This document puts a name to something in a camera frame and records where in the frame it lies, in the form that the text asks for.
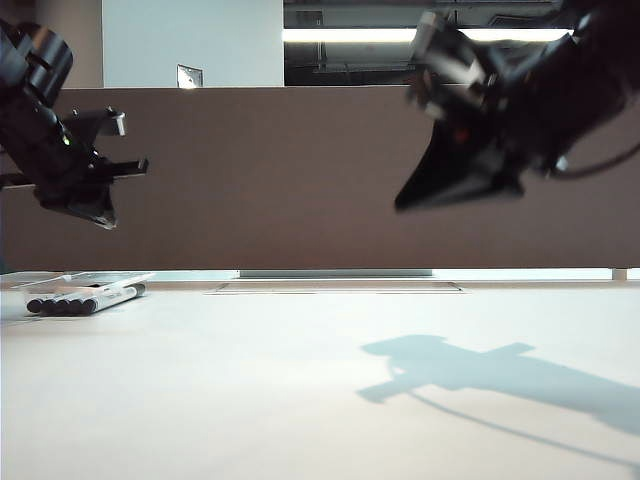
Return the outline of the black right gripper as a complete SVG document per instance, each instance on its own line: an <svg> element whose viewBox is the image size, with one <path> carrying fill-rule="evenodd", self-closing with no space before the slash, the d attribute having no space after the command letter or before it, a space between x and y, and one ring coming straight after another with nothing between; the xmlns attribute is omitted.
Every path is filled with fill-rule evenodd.
<svg viewBox="0 0 640 480"><path fill-rule="evenodd" d="M414 67L408 98L433 119L427 149L394 200L395 210L448 207L524 196L502 170L544 170L542 155L510 152L496 121L507 79L551 44L513 39L496 44L468 37L449 24L420 24L411 43Z"/></svg>

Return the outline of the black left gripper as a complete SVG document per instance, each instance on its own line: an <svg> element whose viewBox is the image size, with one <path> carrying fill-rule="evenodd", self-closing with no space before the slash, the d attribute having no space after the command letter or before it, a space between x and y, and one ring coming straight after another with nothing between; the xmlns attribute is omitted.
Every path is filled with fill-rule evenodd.
<svg viewBox="0 0 640 480"><path fill-rule="evenodd" d="M75 110L61 123L54 155L54 172L36 182L34 194L40 205L68 214L106 230L117 227L111 198L116 179L147 173L149 160L114 163L101 155L95 141L99 136L124 136L126 114L120 110Z"/></svg>

